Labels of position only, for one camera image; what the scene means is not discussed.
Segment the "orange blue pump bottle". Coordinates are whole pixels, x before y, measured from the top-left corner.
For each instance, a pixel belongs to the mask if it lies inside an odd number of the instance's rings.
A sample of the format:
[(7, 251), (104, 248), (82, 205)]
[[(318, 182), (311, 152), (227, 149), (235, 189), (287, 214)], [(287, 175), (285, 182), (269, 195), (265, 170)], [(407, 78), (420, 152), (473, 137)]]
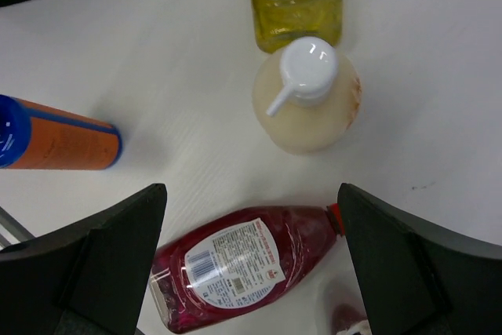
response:
[(1, 96), (3, 169), (102, 170), (121, 153), (122, 138), (109, 123)]

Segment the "cream pump lotion bottle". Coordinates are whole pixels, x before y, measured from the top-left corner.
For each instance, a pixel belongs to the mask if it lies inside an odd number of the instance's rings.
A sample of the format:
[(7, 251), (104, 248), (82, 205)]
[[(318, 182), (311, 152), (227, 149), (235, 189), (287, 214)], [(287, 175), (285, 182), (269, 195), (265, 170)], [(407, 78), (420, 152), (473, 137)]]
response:
[(292, 155), (321, 151), (350, 128), (362, 102), (352, 62), (327, 41), (302, 37), (272, 53), (256, 74), (257, 121)]

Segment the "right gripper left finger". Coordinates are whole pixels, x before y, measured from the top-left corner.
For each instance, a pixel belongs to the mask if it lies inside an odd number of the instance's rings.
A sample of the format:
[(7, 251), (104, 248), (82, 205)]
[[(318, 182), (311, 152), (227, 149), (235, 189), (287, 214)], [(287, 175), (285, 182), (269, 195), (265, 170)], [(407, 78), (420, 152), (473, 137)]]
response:
[(138, 334), (164, 184), (1, 251), (3, 334)]

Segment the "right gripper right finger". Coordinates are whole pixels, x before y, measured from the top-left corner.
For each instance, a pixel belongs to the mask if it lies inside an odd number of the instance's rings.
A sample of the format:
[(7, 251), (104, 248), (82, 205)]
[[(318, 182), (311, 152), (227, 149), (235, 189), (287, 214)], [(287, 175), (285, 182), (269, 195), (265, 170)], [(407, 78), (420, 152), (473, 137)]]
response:
[(501, 248), (342, 184), (345, 238), (375, 334), (499, 334)]

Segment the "large red dish soap bottle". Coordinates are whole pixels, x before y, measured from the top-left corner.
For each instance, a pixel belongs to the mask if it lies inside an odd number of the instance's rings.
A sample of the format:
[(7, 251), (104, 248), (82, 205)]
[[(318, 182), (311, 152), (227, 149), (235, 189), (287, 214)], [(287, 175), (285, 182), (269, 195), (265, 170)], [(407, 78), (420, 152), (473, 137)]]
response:
[(149, 286), (175, 334), (271, 304), (301, 282), (345, 234), (340, 208), (253, 206), (157, 249)]

